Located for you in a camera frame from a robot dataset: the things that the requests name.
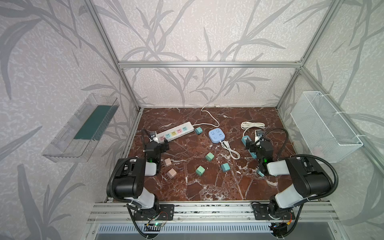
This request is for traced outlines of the teal usb plug cube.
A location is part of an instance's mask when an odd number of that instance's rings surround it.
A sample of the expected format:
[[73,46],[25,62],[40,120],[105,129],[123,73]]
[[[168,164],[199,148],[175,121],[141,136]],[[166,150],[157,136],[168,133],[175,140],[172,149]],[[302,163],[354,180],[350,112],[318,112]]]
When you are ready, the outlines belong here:
[[230,165],[228,163],[225,163],[225,164],[221,165],[221,170],[222,170],[223,173],[228,172],[230,169],[231,168],[230,168]]

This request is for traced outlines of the long white pastel power strip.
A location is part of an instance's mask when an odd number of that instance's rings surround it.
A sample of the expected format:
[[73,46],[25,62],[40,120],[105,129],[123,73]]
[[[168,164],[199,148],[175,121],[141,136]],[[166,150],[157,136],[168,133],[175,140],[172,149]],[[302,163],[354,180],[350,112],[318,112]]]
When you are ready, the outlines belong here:
[[154,137],[154,141],[161,144],[164,143],[165,140],[170,142],[177,138],[185,136],[193,131],[194,131],[194,127],[192,126],[192,124],[190,122],[186,122],[172,129],[156,134],[156,136]]

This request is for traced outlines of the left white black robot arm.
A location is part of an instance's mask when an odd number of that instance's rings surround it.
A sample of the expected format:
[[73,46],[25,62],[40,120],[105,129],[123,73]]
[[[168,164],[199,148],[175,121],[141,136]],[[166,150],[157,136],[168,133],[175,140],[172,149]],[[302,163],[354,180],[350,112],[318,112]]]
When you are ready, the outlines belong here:
[[159,200],[144,187],[144,183],[145,177],[160,173],[161,154],[169,150],[169,143],[166,139],[161,141],[145,129],[142,130],[142,137],[144,135],[150,139],[148,143],[144,143],[145,156],[119,159],[106,192],[109,198],[126,203],[130,211],[157,215],[160,213]]

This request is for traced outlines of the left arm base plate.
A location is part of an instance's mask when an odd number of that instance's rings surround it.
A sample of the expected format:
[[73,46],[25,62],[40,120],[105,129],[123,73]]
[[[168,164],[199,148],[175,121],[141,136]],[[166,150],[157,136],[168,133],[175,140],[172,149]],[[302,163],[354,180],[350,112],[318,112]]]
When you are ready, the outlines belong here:
[[175,205],[173,204],[160,204],[154,206],[152,209],[134,211],[134,218],[136,221],[149,221],[151,219],[160,221],[173,220],[175,213]]

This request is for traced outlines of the pink plug cube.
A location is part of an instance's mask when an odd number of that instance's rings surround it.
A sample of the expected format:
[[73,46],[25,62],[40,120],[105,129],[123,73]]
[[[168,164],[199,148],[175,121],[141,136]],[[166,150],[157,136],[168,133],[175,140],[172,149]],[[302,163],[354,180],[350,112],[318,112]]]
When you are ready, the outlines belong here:
[[172,165],[172,160],[170,158],[167,158],[167,159],[163,160],[163,164],[165,167],[169,167]]
[[173,179],[176,175],[177,175],[177,172],[176,172],[175,169],[170,169],[170,170],[167,172],[167,176],[168,176],[168,178],[170,178],[170,179]]

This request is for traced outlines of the teal plug cube near strip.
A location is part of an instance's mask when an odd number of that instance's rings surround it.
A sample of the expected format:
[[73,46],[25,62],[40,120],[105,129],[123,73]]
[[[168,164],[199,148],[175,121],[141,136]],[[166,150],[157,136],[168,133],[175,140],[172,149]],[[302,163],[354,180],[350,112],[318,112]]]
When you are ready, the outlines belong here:
[[200,134],[203,133],[203,129],[202,129],[201,127],[195,128],[195,133],[196,133],[197,135],[200,135]]

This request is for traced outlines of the pink plug cube upper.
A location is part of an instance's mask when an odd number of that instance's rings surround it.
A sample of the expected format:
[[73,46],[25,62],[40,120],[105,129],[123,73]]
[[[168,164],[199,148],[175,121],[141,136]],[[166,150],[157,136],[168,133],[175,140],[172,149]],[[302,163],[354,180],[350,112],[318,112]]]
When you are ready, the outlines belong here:
[[163,160],[163,164],[165,167],[169,167],[172,165],[172,160],[170,158],[167,158],[167,159]]

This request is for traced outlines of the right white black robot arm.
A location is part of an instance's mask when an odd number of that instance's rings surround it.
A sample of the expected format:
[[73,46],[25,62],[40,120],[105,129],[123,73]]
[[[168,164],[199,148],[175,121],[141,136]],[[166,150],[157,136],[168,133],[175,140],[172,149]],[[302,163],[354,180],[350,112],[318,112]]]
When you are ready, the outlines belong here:
[[252,203],[256,220],[295,219],[295,207],[331,195],[339,184],[336,170],[320,157],[301,154],[281,158],[284,148],[274,156],[274,146],[266,137],[276,130],[257,131],[255,140],[242,137],[246,150],[258,161],[257,174],[261,177],[290,176],[292,180],[289,187],[271,196],[269,203]]

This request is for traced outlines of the clear plastic wall tray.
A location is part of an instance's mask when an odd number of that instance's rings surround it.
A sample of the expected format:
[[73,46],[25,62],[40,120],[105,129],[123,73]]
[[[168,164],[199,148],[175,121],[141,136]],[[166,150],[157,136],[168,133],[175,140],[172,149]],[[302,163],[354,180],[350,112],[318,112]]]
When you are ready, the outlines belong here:
[[86,163],[119,106],[117,97],[90,94],[42,155],[54,163]]

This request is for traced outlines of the teal power strip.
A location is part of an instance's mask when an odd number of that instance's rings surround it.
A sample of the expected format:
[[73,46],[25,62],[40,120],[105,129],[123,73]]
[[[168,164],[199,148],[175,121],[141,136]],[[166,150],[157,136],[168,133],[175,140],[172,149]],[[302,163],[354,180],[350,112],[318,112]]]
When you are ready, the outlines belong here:
[[242,137],[242,143],[245,145],[246,150],[251,154],[253,159],[257,159],[257,146],[249,136]]

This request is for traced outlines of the square blue power strip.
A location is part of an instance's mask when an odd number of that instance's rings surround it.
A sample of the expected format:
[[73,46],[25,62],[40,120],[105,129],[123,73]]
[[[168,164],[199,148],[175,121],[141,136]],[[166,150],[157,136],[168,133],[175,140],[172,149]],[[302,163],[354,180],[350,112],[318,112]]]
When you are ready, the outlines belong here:
[[221,143],[225,140],[225,134],[220,128],[215,128],[209,131],[209,138],[214,144]]

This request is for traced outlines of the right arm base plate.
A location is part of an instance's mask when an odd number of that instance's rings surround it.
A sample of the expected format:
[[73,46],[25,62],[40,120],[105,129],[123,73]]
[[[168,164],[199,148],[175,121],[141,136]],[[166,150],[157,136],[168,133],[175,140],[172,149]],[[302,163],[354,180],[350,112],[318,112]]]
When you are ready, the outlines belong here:
[[274,203],[260,203],[253,202],[251,207],[254,212],[256,220],[276,220],[276,221],[288,221],[296,219],[294,210],[292,208],[282,209]]

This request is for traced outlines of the pink plug cube lower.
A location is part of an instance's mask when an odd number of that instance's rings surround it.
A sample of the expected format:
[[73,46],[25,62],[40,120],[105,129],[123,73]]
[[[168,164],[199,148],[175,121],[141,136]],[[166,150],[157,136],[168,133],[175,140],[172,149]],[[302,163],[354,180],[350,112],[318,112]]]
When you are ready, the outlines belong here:
[[177,172],[176,172],[175,169],[170,169],[170,170],[167,172],[167,176],[168,176],[168,178],[170,178],[170,179],[173,179],[176,175],[177,175]]

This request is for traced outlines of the aluminium front rail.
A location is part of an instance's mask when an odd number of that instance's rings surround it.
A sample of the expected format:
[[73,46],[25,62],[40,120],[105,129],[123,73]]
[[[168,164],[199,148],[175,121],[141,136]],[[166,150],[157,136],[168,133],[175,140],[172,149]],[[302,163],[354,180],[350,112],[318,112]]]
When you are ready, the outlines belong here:
[[[250,201],[171,202],[173,210],[162,210],[159,220],[169,223],[250,223],[255,214]],[[309,202],[304,205],[299,222],[339,222],[330,202]],[[87,223],[130,223],[125,204],[94,204]]]

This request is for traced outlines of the light green usb plug cube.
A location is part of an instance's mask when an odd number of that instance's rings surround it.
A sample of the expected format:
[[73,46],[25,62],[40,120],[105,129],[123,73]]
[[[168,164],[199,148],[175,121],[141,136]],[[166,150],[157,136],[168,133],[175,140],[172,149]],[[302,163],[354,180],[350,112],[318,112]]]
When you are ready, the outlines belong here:
[[196,169],[196,174],[199,175],[200,177],[204,174],[204,172],[206,171],[206,169],[202,166],[199,166],[197,169]]

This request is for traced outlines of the teal plug cube right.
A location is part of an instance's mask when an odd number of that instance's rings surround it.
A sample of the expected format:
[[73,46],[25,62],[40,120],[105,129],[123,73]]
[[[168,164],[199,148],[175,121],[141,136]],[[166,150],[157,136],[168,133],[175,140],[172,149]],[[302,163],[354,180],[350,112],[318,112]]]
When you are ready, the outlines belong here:
[[257,174],[260,175],[262,178],[265,176],[260,169],[257,169]]

